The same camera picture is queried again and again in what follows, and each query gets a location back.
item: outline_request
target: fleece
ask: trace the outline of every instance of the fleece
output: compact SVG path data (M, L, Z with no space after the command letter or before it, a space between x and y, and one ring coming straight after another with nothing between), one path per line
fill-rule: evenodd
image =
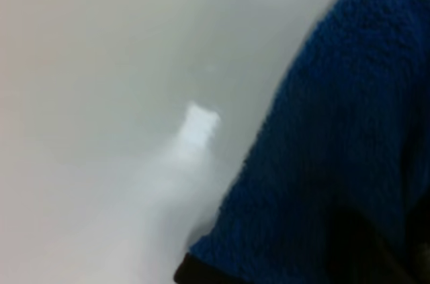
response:
M338 0L190 256L241 283L329 283L328 222L347 208L404 258L430 185L429 57L430 0Z

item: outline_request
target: white wall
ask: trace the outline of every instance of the white wall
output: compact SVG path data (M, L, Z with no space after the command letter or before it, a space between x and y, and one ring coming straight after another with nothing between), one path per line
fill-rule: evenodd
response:
M0 0L0 283L171 283L332 1Z

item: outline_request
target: towel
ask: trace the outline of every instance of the towel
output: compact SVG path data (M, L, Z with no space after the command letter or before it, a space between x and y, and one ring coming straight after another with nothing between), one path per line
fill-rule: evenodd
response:
M330 222L344 209L404 261L407 216L430 186L429 61L430 0L338 0L177 279L330 283Z

